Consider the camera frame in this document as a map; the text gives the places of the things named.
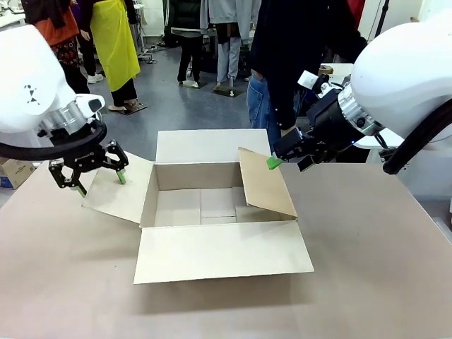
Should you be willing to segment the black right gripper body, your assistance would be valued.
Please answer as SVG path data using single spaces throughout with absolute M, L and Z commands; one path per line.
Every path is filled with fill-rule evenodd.
M 336 154 L 364 138 L 364 134 L 344 117 L 338 94 L 339 90 L 331 90 L 307 111 L 310 123 L 307 134 Z

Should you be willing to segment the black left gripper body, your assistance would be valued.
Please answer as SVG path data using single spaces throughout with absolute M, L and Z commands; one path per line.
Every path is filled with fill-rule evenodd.
M 51 160 L 49 170 L 55 171 L 63 167 L 68 167 L 72 170 L 79 170 L 85 173 L 108 164 L 109 160 L 106 155 L 106 150 L 100 144 L 95 144 L 80 152 L 71 152 L 62 158 Z

